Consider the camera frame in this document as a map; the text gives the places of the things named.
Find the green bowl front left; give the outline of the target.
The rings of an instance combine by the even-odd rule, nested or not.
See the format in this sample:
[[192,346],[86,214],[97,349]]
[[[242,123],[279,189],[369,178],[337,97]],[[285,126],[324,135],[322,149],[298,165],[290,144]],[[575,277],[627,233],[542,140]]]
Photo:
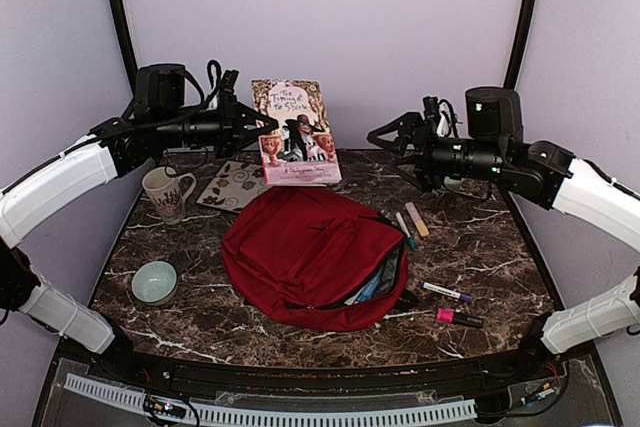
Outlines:
[[134,298],[149,306],[167,304],[178,287],[176,269],[166,261],[152,261],[141,266],[131,280]]

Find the pink illustrated small book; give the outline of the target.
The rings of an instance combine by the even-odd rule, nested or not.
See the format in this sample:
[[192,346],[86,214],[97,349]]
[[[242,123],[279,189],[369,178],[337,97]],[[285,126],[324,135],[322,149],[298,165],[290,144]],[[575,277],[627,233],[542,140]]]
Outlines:
[[326,186],[342,180],[321,86],[313,80],[251,82],[254,108],[277,121],[258,145],[269,186]]

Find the pink yellow pastel highlighter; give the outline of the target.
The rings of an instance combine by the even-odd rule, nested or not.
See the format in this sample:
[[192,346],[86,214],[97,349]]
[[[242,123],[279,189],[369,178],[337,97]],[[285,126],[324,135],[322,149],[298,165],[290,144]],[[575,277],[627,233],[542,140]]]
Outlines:
[[419,236],[421,238],[426,238],[430,235],[429,229],[425,223],[425,221],[423,220],[422,216],[420,215],[418,209],[416,208],[416,206],[414,205],[413,202],[408,202],[405,204],[405,209],[407,211],[407,213],[409,214]]

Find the dog picture book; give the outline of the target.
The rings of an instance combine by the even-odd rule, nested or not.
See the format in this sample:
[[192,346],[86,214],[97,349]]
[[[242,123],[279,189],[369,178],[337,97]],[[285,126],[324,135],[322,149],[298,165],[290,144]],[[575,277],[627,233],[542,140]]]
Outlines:
[[383,276],[383,269],[379,268],[378,271],[371,276],[361,287],[358,287],[354,293],[350,294],[345,300],[345,305],[354,305],[357,303],[370,300],[376,293],[381,278]]

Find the cream floral mug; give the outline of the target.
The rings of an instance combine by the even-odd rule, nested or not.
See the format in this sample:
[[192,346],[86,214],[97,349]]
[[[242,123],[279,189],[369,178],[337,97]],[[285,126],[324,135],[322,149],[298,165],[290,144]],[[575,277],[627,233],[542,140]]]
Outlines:
[[157,214],[169,226],[183,220],[186,201],[195,190],[196,183],[194,174],[178,174],[169,166],[154,168],[142,179],[142,187]]

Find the floral ceramic trivet tile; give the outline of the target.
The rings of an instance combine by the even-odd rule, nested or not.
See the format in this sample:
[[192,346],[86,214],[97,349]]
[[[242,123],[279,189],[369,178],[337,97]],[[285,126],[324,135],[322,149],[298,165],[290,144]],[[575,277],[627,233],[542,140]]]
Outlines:
[[239,213],[269,188],[260,164],[229,160],[214,175],[196,203]]

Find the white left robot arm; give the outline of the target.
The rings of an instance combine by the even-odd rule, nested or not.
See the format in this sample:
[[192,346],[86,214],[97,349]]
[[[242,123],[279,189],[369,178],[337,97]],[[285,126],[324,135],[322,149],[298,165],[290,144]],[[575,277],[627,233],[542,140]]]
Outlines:
[[57,335],[102,356],[120,383],[141,374],[128,336],[113,322],[56,288],[32,266],[20,245],[42,223],[85,194],[122,178],[174,148],[203,147],[229,157],[278,126],[276,119],[240,102],[238,73],[207,64],[208,92],[185,103],[198,83],[182,64],[162,63],[135,74],[133,98],[56,156],[1,190],[1,309],[19,312]]

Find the pink and black highlighter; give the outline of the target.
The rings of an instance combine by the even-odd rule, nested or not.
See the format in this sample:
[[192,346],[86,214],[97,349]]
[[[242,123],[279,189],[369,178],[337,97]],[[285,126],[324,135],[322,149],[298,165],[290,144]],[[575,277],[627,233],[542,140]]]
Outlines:
[[460,325],[477,329],[484,327],[484,320],[482,318],[449,309],[439,309],[436,313],[436,321],[444,324]]

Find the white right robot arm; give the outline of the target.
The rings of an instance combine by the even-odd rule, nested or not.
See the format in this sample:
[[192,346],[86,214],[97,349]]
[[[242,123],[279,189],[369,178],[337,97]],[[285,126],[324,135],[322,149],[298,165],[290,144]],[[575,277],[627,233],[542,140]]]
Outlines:
[[[632,249],[639,248],[639,195],[593,161],[546,140],[527,142],[519,94],[509,88],[466,91],[468,134],[458,134],[447,101],[427,96],[408,112],[370,131],[372,145],[393,154],[398,174],[429,192],[447,178],[486,181],[546,211],[568,217]],[[510,360],[521,381],[581,344],[639,331],[639,274],[575,305],[535,318]]]

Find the teal capped white marker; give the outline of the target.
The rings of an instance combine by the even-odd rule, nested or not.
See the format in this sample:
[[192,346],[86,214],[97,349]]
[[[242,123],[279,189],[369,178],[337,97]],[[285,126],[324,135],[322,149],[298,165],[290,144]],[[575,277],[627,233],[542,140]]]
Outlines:
[[409,229],[406,225],[406,222],[404,220],[404,217],[402,216],[402,214],[400,212],[396,212],[395,213],[395,218],[396,221],[398,223],[398,226],[400,227],[401,231],[403,232],[405,238],[406,238],[406,242],[409,246],[409,249],[411,251],[415,251],[416,250],[416,244],[415,241],[413,239],[413,237],[411,236]]

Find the black curved table edge rail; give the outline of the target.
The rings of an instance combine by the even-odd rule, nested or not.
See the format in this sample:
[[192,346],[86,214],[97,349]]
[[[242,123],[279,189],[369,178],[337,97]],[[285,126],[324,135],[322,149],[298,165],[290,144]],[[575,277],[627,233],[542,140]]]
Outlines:
[[434,389],[493,394],[521,381],[552,382],[566,360],[520,365],[514,337],[469,329],[419,333],[381,325],[358,333],[269,330],[240,325],[228,332],[131,329],[132,382],[208,396],[242,393],[369,394]]

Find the red student backpack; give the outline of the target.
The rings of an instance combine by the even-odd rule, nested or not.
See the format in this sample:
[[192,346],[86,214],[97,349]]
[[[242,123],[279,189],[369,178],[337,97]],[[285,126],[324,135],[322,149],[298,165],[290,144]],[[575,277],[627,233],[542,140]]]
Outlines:
[[[315,331],[371,327],[409,277],[405,236],[370,207],[318,187],[273,187],[250,202],[221,242],[234,289],[270,319]],[[376,293],[344,300],[379,268]]]

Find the purple capped white marker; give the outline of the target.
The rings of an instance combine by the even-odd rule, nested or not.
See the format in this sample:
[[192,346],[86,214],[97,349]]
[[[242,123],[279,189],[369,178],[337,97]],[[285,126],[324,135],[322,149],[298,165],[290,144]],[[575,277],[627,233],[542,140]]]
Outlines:
[[470,303],[473,300],[473,298],[468,294],[448,289],[446,287],[442,287],[433,283],[424,282],[422,284],[422,287],[430,292],[438,293],[440,295],[456,299],[460,302]]

